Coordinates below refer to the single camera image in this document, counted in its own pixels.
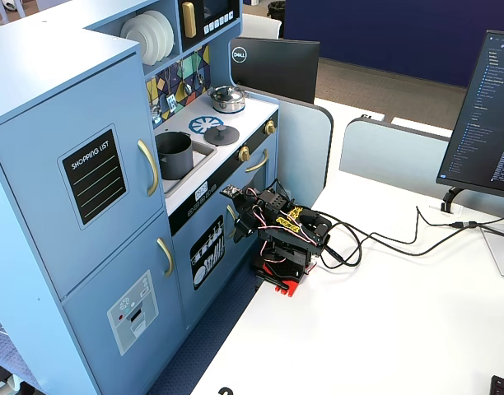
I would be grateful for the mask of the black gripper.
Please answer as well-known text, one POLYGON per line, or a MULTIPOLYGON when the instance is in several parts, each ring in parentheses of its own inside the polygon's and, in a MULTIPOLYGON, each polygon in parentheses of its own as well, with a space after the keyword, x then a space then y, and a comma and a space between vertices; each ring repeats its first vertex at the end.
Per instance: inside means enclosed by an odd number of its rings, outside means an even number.
POLYGON ((237 196, 233 199, 233 204, 239 214, 233 236, 233 241, 237 244, 244 236, 251 236, 258 227, 263 225, 259 214, 254 209, 254 206, 261 207, 262 203, 258 197, 237 196))

